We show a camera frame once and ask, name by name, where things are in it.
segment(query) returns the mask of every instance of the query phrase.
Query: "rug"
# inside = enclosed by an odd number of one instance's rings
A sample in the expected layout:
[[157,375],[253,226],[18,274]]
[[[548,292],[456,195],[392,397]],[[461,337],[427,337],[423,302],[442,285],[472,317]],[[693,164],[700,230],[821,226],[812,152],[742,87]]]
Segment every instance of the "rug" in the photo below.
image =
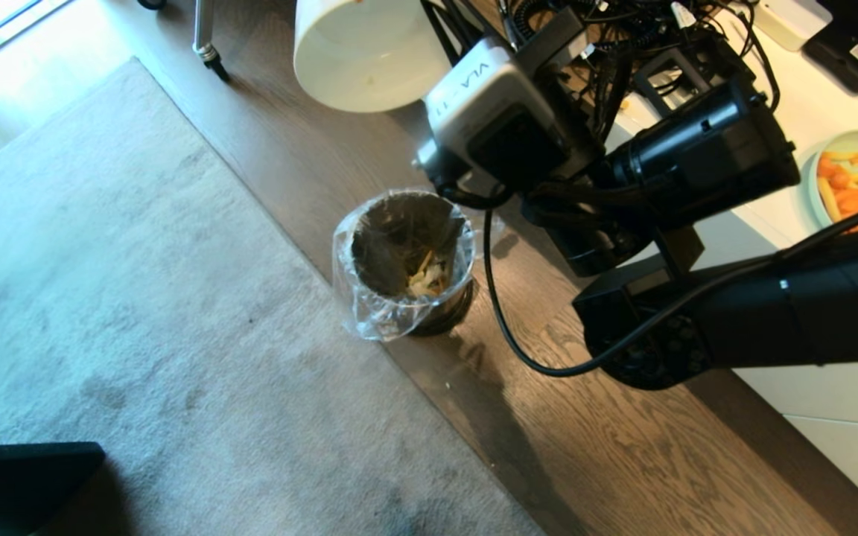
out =
[[43,534],[537,534],[136,60],[0,152],[0,444]]

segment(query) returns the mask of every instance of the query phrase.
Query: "trash can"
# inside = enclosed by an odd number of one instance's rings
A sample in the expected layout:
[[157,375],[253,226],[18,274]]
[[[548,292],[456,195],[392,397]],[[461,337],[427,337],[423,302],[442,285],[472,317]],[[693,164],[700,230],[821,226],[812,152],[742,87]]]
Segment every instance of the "trash can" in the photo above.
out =
[[367,201],[334,232],[347,329],[375,340],[452,329],[472,303],[474,254],[472,225],[442,197],[403,190]]

